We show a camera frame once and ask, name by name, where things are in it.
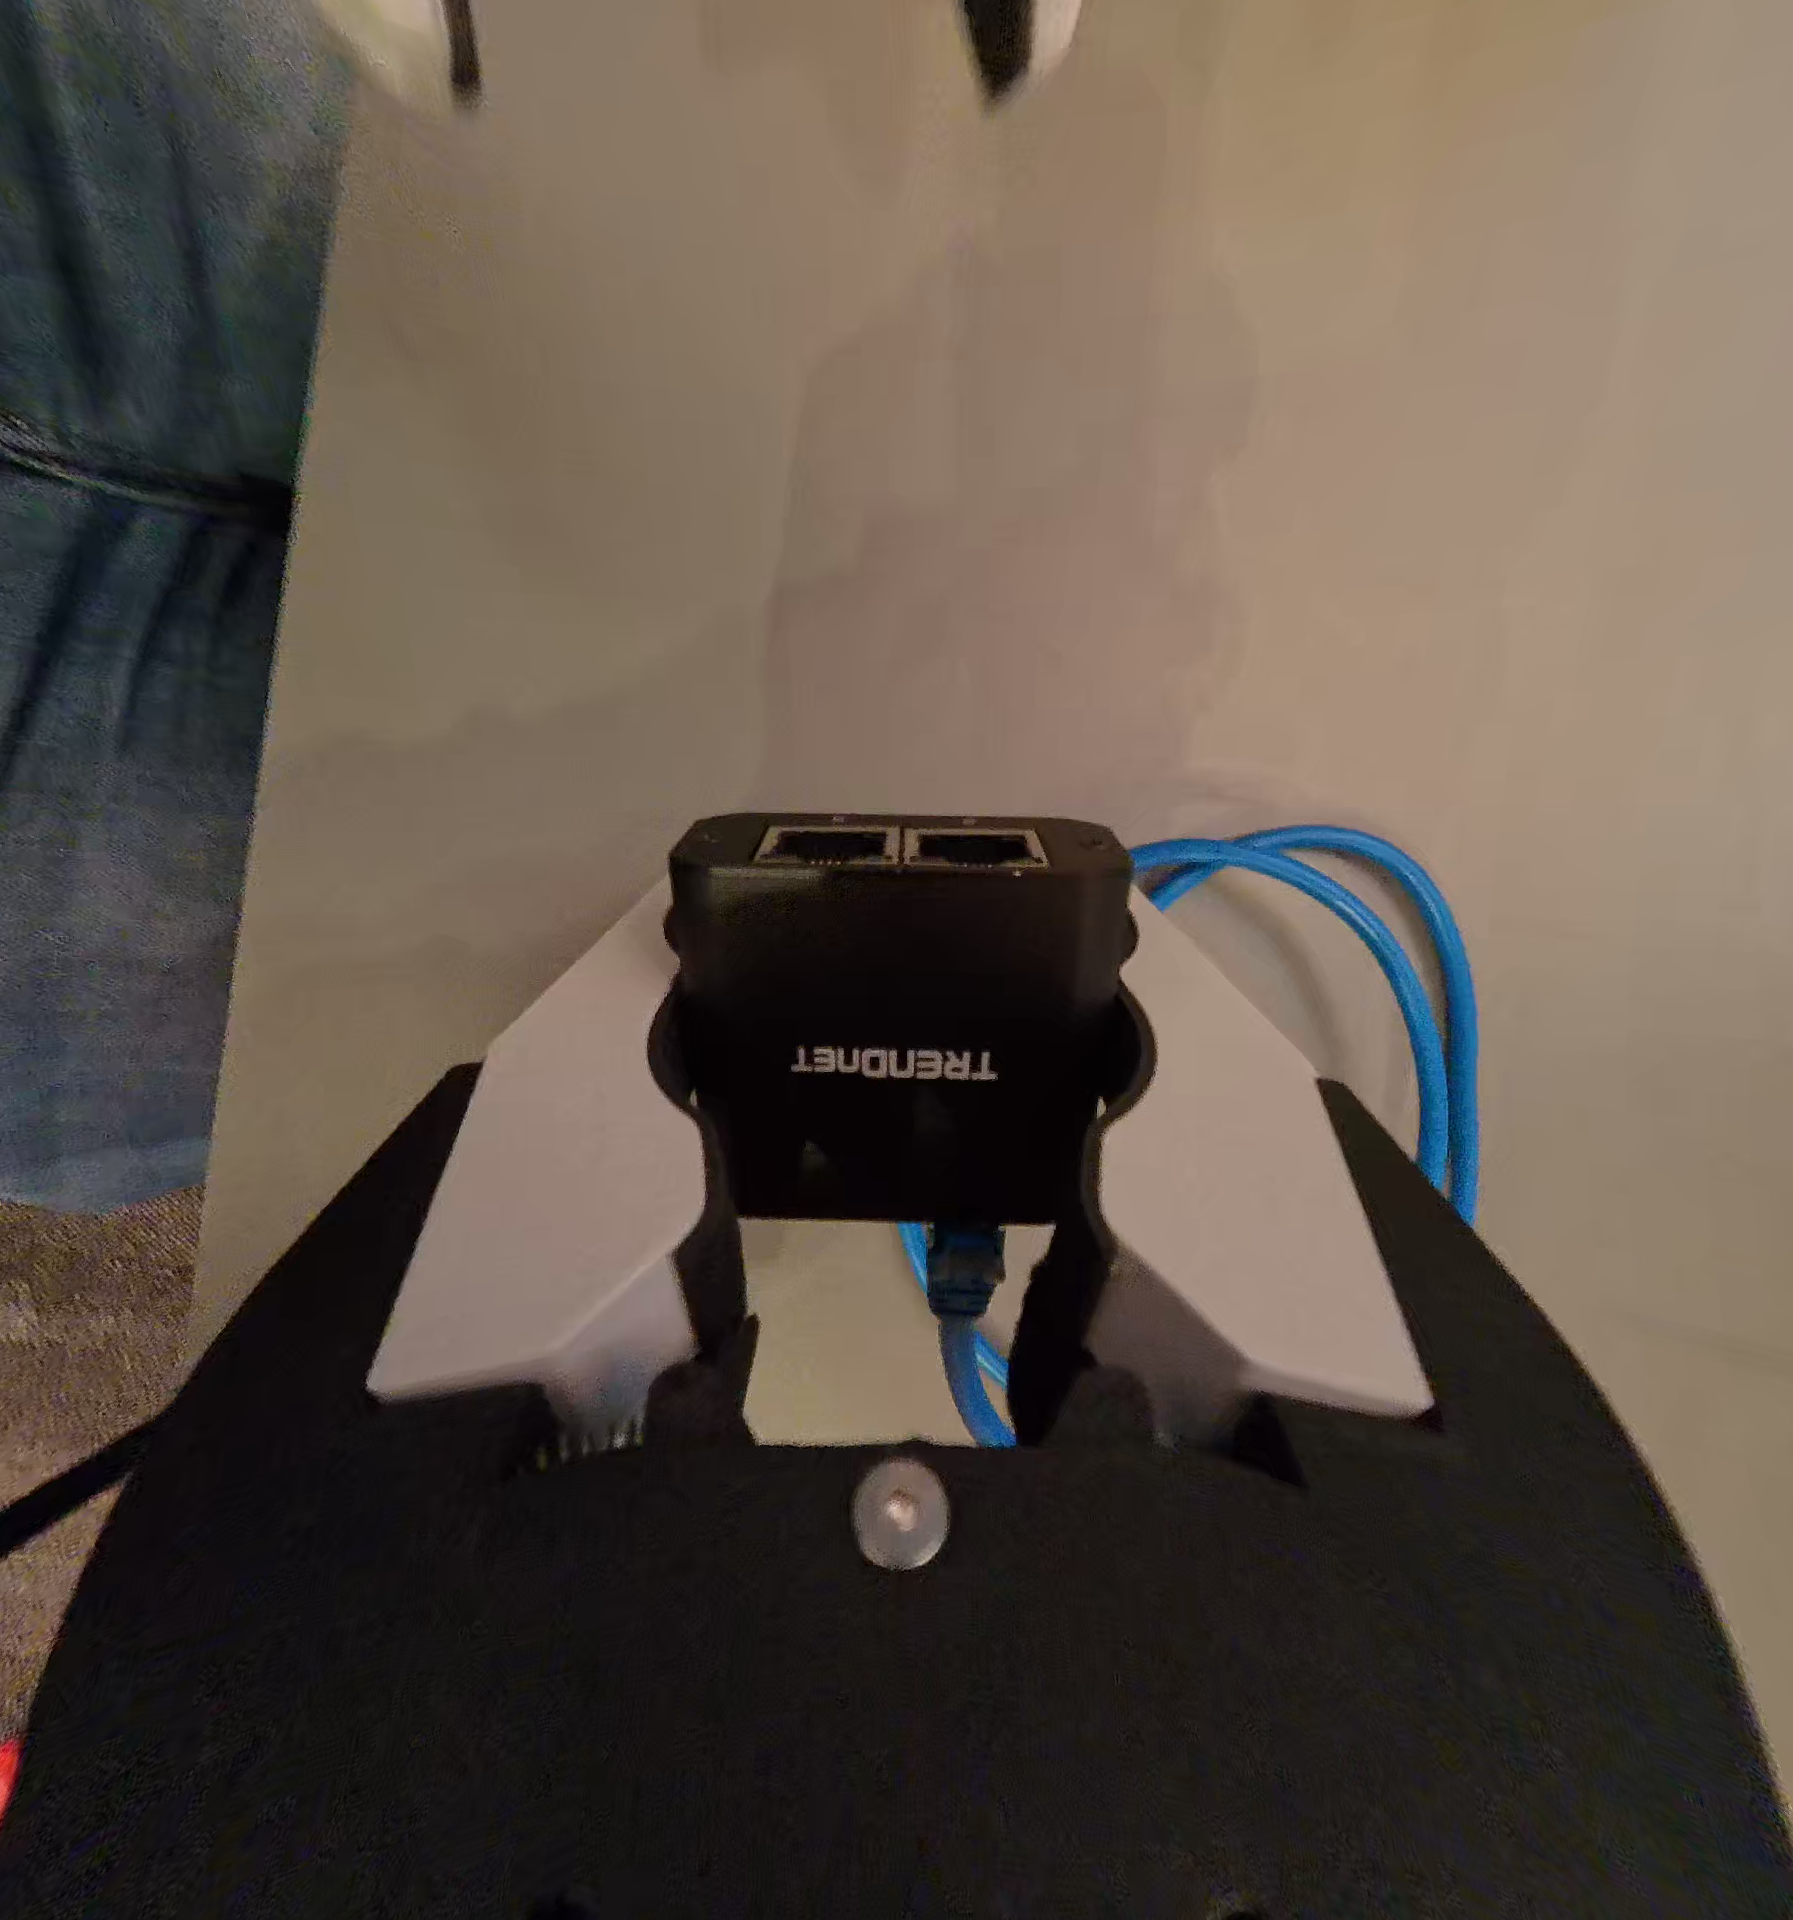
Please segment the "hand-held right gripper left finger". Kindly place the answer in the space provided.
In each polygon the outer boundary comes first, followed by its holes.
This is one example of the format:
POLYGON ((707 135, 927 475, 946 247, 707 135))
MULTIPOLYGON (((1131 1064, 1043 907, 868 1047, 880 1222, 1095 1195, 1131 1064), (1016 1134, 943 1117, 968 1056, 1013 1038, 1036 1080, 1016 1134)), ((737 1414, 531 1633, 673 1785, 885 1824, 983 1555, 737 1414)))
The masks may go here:
POLYGON ((654 885, 488 1047, 366 1387, 643 1403, 749 1344, 733 1199, 666 1019, 654 885))

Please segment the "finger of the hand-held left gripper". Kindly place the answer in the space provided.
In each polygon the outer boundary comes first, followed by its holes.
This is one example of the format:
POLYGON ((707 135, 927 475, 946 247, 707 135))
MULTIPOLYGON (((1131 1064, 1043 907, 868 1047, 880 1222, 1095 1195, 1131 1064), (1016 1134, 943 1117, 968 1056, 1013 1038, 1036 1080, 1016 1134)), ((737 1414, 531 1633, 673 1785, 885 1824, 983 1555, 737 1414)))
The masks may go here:
POLYGON ((1083 2, 959 2, 983 105, 1001 105, 1047 78, 1073 44, 1083 2))
POLYGON ((472 2, 312 2, 355 78, 424 112, 479 102, 479 48, 472 2))

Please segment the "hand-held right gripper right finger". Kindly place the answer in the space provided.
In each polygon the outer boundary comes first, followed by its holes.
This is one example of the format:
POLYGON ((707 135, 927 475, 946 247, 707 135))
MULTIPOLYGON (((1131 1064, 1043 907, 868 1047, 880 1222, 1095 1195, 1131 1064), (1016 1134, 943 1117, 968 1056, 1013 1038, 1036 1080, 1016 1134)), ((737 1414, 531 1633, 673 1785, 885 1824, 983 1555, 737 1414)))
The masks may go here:
POLYGON ((1435 1390, 1309 1062, 1159 908, 1132 908, 1131 1080, 1033 1271, 1013 1435, 1100 1403, 1218 1442, 1252 1396, 1410 1421, 1435 1390))

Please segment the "black network adapter box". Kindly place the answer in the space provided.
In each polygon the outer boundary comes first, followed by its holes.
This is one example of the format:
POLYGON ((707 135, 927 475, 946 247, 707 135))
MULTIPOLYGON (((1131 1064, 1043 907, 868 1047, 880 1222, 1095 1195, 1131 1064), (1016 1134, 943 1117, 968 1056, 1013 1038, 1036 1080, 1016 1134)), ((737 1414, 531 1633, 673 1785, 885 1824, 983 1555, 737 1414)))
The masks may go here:
POLYGON ((666 937, 733 1210, 1059 1222, 1125 1038, 1131 880, 1112 828, 1065 816, 688 827, 666 937))

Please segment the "person's blue jeans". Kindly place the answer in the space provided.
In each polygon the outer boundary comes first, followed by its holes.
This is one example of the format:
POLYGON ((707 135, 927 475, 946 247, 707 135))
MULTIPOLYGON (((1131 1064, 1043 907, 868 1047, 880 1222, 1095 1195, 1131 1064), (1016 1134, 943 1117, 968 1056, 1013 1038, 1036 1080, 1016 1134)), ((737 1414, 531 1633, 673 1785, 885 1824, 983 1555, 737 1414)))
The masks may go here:
POLYGON ((0 1201, 205 1171, 346 81, 312 2, 0 2, 0 1201))

